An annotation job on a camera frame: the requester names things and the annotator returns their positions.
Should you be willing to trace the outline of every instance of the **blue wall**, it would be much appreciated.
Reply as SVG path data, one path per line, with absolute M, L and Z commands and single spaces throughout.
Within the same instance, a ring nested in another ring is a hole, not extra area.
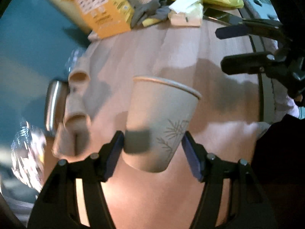
M 48 0 L 12 0 L 0 19 L 0 164 L 19 123 L 44 128 L 48 83 L 66 78 L 71 51 L 88 41 Z

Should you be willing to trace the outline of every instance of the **wooden table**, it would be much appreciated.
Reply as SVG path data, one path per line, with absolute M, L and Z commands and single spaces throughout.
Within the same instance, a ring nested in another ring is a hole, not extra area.
M 239 15 L 238 10 L 231 13 Z M 252 47 L 247 36 L 217 39 L 218 27 L 210 21 L 201 28 L 173 28 L 165 22 L 91 44 L 91 83 L 81 92 L 92 120 L 91 140 L 77 159 L 98 152 L 116 130 L 125 130 L 132 77 L 155 75 L 202 94 L 189 131 L 208 152 L 229 161 L 251 160 L 259 116 L 258 78 L 227 76 L 220 61 L 226 55 L 252 52 Z M 181 146 L 159 174 L 135 170 L 120 158 L 113 177 L 102 186 L 118 229 L 187 229 L 203 189 Z M 219 223 L 225 218 L 227 201 L 225 182 Z M 83 204 L 80 210 L 86 224 Z

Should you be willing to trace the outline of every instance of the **screw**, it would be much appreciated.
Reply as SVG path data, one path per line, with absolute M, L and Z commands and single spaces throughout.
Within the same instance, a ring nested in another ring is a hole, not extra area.
M 64 166 L 66 163 L 67 163 L 67 160 L 65 160 L 65 159 L 61 159 L 61 160 L 58 161 L 58 164 L 60 166 Z
M 93 160 L 95 160 L 95 159 L 98 159 L 99 158 L 99 154 L 98 153 L 92 153 L 91 155 L 90 155 L 90 158 L 91 159 L 93 159 Z
M 239 160 L 239 163 L 240 163 L 241 165 L 244 165 L 244 166 L 246 166 L 246 165 L 248 164 L 248 162 L 247 162 L 245 159 L 243 159 L 243 158 L 241 158 L 241 159 Z
M 269 59 L 269 60 L 274 60 L 274 56 L 273 56 L 272 54 L 268 54 L 268 55 L 267 55 L 267 59 Z
M 213 154 L 213 153 L 208 153 L 208 154 L 206 155 L 206 157 L 207 157 L 209 160 L 214 160 L 214 159 L 216 158 L 215 154 Z

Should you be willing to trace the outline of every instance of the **wooden board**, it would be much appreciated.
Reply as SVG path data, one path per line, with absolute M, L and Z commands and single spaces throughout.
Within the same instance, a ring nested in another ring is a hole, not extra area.
M 210 21 L 204 21 L 201 28 L 173 28 L 165 22 L 91 44 L 91 83 L 80 91 L 92 119 L 91 141 L 71 160 L 98 152 L 116 130 L 124 131 L 132 77 L 144 74 L 172 79 L 201 92 L 189 126 L 195 140 L 222 159 L 251 160 L 254 122 L 259 116 L 258 79 L 246 74 L 227 76 L 220 61 L 226 55 L 252 52 L 252 47 L 246 36 L 217 39 L 218 27 Z M 103 189 L 118 229 L 187 229 L 203 184 L 192 176 L 179 146 L 168 169 L 159 174 L 135 170 L 120 158 Z M 228 182 L 222 201 L 219 223 L 226 216 Z

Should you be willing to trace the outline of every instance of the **cup rim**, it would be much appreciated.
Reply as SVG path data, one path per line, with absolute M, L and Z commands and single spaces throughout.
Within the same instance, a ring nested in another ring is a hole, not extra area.
M 150 81 L 150 82 L 156 82 L 156 83 L 160 83 L 160 84 L 165 84 L 168 86 L 172 86 L 174 88 L 178 88 L 181 89 L 183 91 L 186 91 L 194 96 L 196 96 L 198 98 L 198 100 L 200 100 L 202 98 L 202 95 L 199 93 L 199 91 L 188 87 L 184 84 L 175 82 L 173 80 L 169 80 L 166 78 L 162 78 L 162 77 L 154 77 L 154 76 L 147 76 L 147 75 L 139 75 L 139 76 L 134 76 L 133 77 L 133 81 L 137 82 L 137 81 Z

